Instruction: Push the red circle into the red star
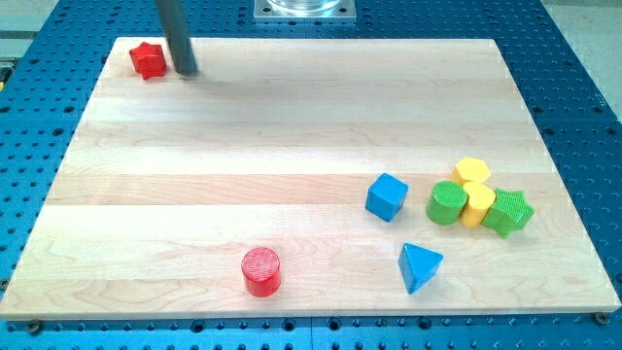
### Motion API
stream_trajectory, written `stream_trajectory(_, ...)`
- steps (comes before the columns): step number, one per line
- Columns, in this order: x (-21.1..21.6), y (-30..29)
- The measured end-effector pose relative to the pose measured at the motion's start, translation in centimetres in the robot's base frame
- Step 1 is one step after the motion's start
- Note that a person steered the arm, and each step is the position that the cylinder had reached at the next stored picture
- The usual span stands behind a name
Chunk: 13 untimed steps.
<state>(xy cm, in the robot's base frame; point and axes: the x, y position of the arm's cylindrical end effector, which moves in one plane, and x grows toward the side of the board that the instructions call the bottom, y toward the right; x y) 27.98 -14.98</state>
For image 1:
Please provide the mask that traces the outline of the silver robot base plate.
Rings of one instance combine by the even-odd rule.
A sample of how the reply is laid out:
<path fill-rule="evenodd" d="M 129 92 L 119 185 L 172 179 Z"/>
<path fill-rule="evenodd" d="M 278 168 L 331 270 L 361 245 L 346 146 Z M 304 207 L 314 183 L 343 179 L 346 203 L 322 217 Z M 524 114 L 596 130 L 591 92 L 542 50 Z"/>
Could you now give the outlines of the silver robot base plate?
<path fill-rule="evenodd" d="M 255 0 L 254 22 L 355 22 L 355 0 Z"/>

